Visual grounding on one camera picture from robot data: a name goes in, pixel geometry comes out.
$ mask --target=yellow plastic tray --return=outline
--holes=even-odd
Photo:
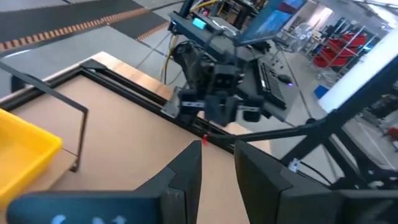
[[[0,109],[0,210],[47,168],[61,146],[60,138]]]

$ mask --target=red storage bin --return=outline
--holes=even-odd
[[[326,68],[329,64],[320,55],[313,58],[313,63],[320,68]]]
[[[355,34],[343,34],[343,40],[349,42]],[[355,39],[349,44],[349,46],[362,46],[366,44],[366,35],[358,35]]]
[[[345,46],[345,43],[341,40],[338,39],[330,39],[328,40],[328,47],[331,48],[334,52],[337,54],[343,50],[343,47]],[[341,53],[341,57],[350,57],[350,56],[355,56],[358,48],[357,47],[348,47],[344,49]]]
[[[347,58],[345,57],[338,57],[335,59],[337,54],[331,49],[323,48],[320,54],[327,62],[331,62],[331,66],[343,66],[347,64]]]

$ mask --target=white wall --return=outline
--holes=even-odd
[[[319,4],[314,10],[313,16],[307,22],[314,30],[321,30],[323,24],[328,20],[328,18],[333,14],[333,11],[328,7]]]
[[[337,20],[341,17],[345,17],[350,21],[357,21],[358,24],[366,26],[366,29],[373,34],[379,34],[379,37],[384,37],[387,32],[381,29],[383,24],[383,20],[378,18],[377,16],[368,17],[365,15],[365,10],[359,7],[357,4],[347,1],[347,3],[342,3],[342,0],[319,0],[321,4],[324,4],[326,7],[329,7],[333,10],[333,15],[331,16],[331,22],[326,22],[329,24],[334,24],[334,21],[337,17]]]
[[[398,29],[394,29],[319,100],[320,106],[327,113],[339,108],[398,55],[397,40]]]
[[[290,19],[290,21],[288,21],[286,23],[284,29],[288,29],[293,24],[294,20],[296,20],[297,16],[300,16],[301,18],[303,18],[305,22],[308,21],[311,18],[312,14],[316,8],[317,8],[317,4],[314,2],[309,1],[309,2],[305,3],[303,8],[301,8],[301,10],[299,10],[299,12],[296,15],[294,15],[294,17],[292,17]]]
[[[333,11],[329,18],[323,23],[320,30],[322,30],[326,26],[334,26],[340,18],[342,18],[341,14]]]

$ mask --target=black keyboard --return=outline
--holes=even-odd
[[[275,70],[260,61],[258,61],[258,69],[262,91],[266,101],[285,110],[286,102],[284,96],[280,92],[279,81]]]

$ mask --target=wooden table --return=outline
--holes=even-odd
[[[106,65],[110,70],[113,70],[116,73],[132,80],[133,82],[144,86],[148,90],[157,93],[163,98],[168,99],[172,96],[172,90],[168,86],[163,85],[158,80],[153,79],[145,73],[142,73],[141,71],[105,52],[100,52],[90,58],[97,60],[98,62]],[[46,78],[46,80],[51,80],[78,66],[80,63],[59,71],[58,73]],[[185,146],[187,146],[188,143],[190,143],[192,140],[198,139],[193,134],[173,125],[172,123],[169,123],[168,121],[155,114],[152,114],[149,111],[146,111],[144,108],[141,108],[134,103],[129,102],[128,105],[120,105],[120,103],[125,103],[126,99],[122,99],[115,94],[108,92],[105,93],[105,91],[107,91],[105,88],[91,82],[89,79],[83,77],[75,78],[74,81],[69,81],[64,85],[62,85],[60,88],[57,88],[57,91],[74,100],[77,100],[79,103],[89,107],[90,110],[81,170],[79,170],[76,174],[67,172],[69,167],[73,164],[75,156],[67,151],[62,150],[55,156],[55,159],[51,163],[50,167],[27,189],[27,192],[48,190],[50,188],[53,190],[133,190],[145,182],[148,177],[158,172],[164,165],[168,163],[168,161],[170,161]],[[104,97],[102,97],[102,101],[96,101],[95,99],[93,100],[93,96],[80,97],[80,95],[83,95],[83,92],[80,93],[79,91],[72,90],[72,86],[75,86],[74,88],[79,90],[85,89],[84,94],[86,95],[92,94],[94,97],[100,94],[107,95],[107,97],[109,97],[109,102],[106,101]],[[15,92],[10,96],[1,99],[0,102],[8,98],[12,98],[12,96],[23,94],[24,91],[25,90]],[[29,102],[26,105],[21,106],[21,108],[14,110],[13,113],[63,138],[64,148],[69,150],[74,148],[77,145],[75,136],[78,132],[78,123],[69,127],[70,123],[73,123],[73,121],[67,121],[67,118],[65,118],[66,121],[57,121],[55,118],[58,116],[58,113],[65,113],[66,115],[64,116],[71,116],[73,119],[79,118],[80,114],[76,113],[76,115],[73,115],[73,111],[65,112],[66,110],[71,109],[62,108],[61,104],[59,104],[59,101],[50,99],[50,97],[46,95],[40,96],[34,101],[35,102]],[[116,108],[118,113],[131,114],[132,117],[128,118],[127,116],[127,120],[121,121],[121,118],[118,119],[117,116],[111,116],[114,112],[106,111],[107,106]],[[128,111],[121,111],[123,108],[128,108]],[[45,113],[43,115],[45,119],[39,118],[39,114],[42,113]],[[109,127],[113,123],[115,124],[115,128]],[[131,126],[141,126],[140,131],[131,129]],[[107,128],[112,129],[117,133],[112,133],[109,131],[108,133],[104,133]],[[250,133],[249,130],[236,123],[231,123],[225,127],[224,130],[233,134]],[[156,131],[164,133],[155,135],[159,141],[161,141],[158,143],[151,142],[151,139],[154,138],[151,136],[151,134],[155,133]],[[100,139],[105,138],[101,138],[101,135],[105,137],[112,137],[109,137],[109,139],[106,141],[104,140],[103,142],[99,142],[101,141]],[[254,145],[267,153],[271,153],[269,141],[255,142]],[[112,149],[112,154],[109,154],[109,148],[112,148],[113,146],[115,146],[117,150]],[[138,151],[135,148],[130,150],[130,147],[145,150]],[[242,217],[244,216],[244,207],[242,205],[236,183],[236,177],[234,174],[233,156],[211,144],[209,146],[203,146],[203,150],[203,165],[206,167],[203,168],[204,180],[202,182],[202,191],[204,192],[202,193],[203,197],[201,197],[200,203],[206,205],[206,207],[200,208],[198,222],[201,221],[203,223],[213,223],[217,220],[217,223],[222,223],[236,220],[237,223],[247,223],[247,217]],[[161,154],[162,156],[154,158],[154,155],[158,154]],[[124,164],[123,161],[121,161],[125,159],[124,157],[127,159],[133,159],[133,162],[125,161]],[[112,164],[108,166],[102,166],[102,162],[109,162],[112,161],[112,159],[118,161],[113,161]],[[148,165],[145,165],[146,163],[151,164],[151,162],[153,162],[153,165],[149,167]],[[222,171],[222,169],[228,169],[228,175],[225,175],[225,177],[223,177],[224,171]],[[227,194],[227,192],[223,195],[221,192],[218,194],[220,197],[218,201],[209,203],[209,198],[214,198],[215,196],[211,195],[212,193],[209,192],[214,192],[212,189],[223,184],[232,185],[231,192],[234,192],[233,195]],[[214,209],[218,209],[217,207],[219,206],[224,206],[221,203],[229,201],[231,198],[234,198],[234,201],[237,201],[239,204],[237,205],[237,208],[233,207],[237,209],[238,212],[235,212],[236,214],[230,214],[228,211],[229,209],[225,209],[217,212],[217,217],[215,217]]]

